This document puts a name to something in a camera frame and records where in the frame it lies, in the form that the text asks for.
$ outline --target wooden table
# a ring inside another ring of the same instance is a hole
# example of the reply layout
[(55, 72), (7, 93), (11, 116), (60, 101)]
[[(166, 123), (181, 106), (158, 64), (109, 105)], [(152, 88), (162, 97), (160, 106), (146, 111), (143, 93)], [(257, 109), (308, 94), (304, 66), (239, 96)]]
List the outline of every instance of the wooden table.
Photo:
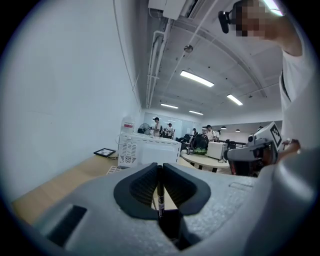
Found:
[[(181, 157), (179, 157), (178, 164), (194, 168)], [(106, 175), (111, 166), (117, 165), (118, 160), (94, 155), (15, 200), (12, 203), (13, 210), (18, 217), (32, 224), (45, 210), (79, 185)], [(165, 195), (167, 206), (173, 208), (174, 203), (168, 196)]]
[(203, 166), (207, 166), (212, 168), (212, 171), (214, 173), (217, 172), (218, 168), (228, 168), (229, 167), (229, 163), (227, 162), (218, 162), (217, 159), (208, 157), (206, 155), (200, 155), (200, 154), (187, 154), (186, 150), (182, 150), (180, 153), (180, 156), (185, 159), (186, 161), (190, 162), (191, 165), (199, 165), (199, 170), (202, 170)]

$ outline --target white wall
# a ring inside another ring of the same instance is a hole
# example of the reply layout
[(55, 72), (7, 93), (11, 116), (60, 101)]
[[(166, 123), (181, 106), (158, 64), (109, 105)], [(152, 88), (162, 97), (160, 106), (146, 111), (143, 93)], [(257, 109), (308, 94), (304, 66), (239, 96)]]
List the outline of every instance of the white wall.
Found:
[(232, 125), (282, 120), (280, 95), (270, 98), (252, 98), (242, 106), (227, 101), (204, 115), (203, 125)]
[(122, 118), (141, 118), (112, 1), (38, 5), (4, 58), (1, 178), (9, 200), (98, 149), (116, 149)]
[(221, 131), (219, 139), (221, 141), (230, 140), (230, 141), (234, 141), (234, 142), (247, 143), (248, 137), (250, 135), (251, 134), (247, 133), (247, 132), (224, 132), (224, 131)]
[(179, 111), (179, 109), (172, 108), (172, 110), (166, 110), (166, 109), (162, 109), (162, 108), (169, 109), (168, 107), (163, 106), (161, 108), (160, 107), (159, 108), (151, 107), (149, 109), (145, 109), (144, 111), (146, 113), (182, 119), (182, 120), (191, 121), (191, 122), (195, 122), (195, 123), (202, 123), (203, 122), (203, 119), (197, 114), (193, 114), (193, 115), (185, 114), (185, 113), (181, 113)]

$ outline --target white box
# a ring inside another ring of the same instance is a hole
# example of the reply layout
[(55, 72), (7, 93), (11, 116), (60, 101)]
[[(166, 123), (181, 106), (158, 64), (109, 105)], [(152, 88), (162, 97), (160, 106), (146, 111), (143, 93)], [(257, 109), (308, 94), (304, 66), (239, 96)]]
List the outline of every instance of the white box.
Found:
[(139, 133), (123, 133), (119, 139), (118, 166), (135, 167), (158, 163), (177, 163), (181, 143)]
[(228, 144), (221, 142), (209, 142), (206, 155), (210, 158), (221, 159), (227, 150)]

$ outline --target round table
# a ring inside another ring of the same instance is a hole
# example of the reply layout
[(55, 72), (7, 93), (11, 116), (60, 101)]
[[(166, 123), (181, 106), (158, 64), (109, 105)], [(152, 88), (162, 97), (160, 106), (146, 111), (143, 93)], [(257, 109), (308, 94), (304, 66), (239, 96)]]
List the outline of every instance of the round table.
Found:
[(217, 172), (218, 168), (228, 168), (229, 163), (226, 162), (218, 162), (217, 159), (208, 157), (206, 155), (200, 155), (200, 154), (187, 154), (186, 150), (182, 150), (180, 152), (180, 156), (185, 159), (186, 161), (190, 162), (191, 165), (195, 166), (195, 164), (199, 165), (199, 170), (202, 170), (203, 166), (207, 166), (212, 168), (212, 171), (214, 173)]

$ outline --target air conditioner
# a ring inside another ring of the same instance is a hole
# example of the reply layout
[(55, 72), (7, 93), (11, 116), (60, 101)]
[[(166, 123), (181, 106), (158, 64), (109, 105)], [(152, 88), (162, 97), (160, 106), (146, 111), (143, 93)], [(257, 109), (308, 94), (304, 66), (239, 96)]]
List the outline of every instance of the air conditioner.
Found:
[(177, 20), (179, 16), (194, 18), (205, 0), (149, 0), (148, 8), (163, 11), (163, 16)]

